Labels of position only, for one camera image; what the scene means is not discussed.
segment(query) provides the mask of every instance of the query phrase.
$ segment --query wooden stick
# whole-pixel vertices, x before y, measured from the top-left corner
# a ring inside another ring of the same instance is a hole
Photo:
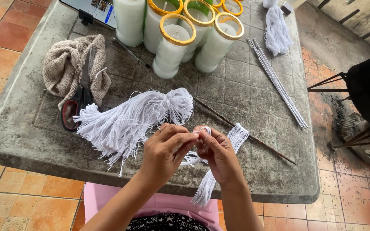
[[[208,105],[204,104],[203,102],[201,102],[199,99],[193,97],[193,99],[195,100],[195,102],[199,103],[200,105],[202,105],[204,108],[208,109],[210,112],[214,113],[216,116],[218,116],[219,118],[223,119],[225,122],[227,122],[229,125],[231,126],[235,126],[234,123],[232,123],[230,120],[228,120],[227,118],[223,117],[221,114],[219,114],[218,112],[216,112],[214,109],[212,109],[211,107],[209,107]],[[249,138],[258,142],[259,144],[262,144],[264,145],[266,148],[272,150],[274,153],[276,153],[278,156],[284,158],[285,160],[291,162],[292,164],[296,165],[295,162],[293,162],[292,160],[290,160],[289,158],[287,158],[285,155],[281,154],[280,152],[278,152],[277,150],[275,150],[274,148],[272,148],[271,146],[265,144],[264,142],[260,141],[259,139],[255,138],[254,136],[252,136],[251,134],[249,134]]]

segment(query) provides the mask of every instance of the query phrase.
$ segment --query person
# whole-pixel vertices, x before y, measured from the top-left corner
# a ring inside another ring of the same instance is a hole
[[[199,207],[192,197],[157,193],[194,145],[221,187],[226,229],[263,231],[230,140],[215,129],[211,135],[200,131],[202,127],[189,132],[183,126],[162,124],[145,142],[141,167],[123,188],[86,183],[81,231],[222,230],[217,200]]]

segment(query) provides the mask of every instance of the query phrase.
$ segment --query scissors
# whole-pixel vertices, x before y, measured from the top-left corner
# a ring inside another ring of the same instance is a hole
[[[90,48],[88,55],[85,59],[84,69],[82,70],[82,77],[79,81],[79,86],[75,95],[67,100],[61,108],[61,122],[65,130],[74,132],[81,124],[75,123],[73,116],[79,116],[82,108],[93,103],[91,91],[89,88],[89,74],[93,65],[95,57],[95,48]]]

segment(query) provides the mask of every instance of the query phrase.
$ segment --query left hand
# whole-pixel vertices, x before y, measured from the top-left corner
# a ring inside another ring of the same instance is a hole
[[[197,143],[198,134],[185,127],[164,123],[144,144],[142,165],[138,171],[146,184],[161,188],[173,176],[184,156]]]

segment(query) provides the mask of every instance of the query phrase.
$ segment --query phone holder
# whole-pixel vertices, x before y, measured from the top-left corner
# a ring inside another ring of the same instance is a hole
[[[94,22],[94,17],[81,9],[78,10],[78,17],[81,19],[83,25],[92,24]]]

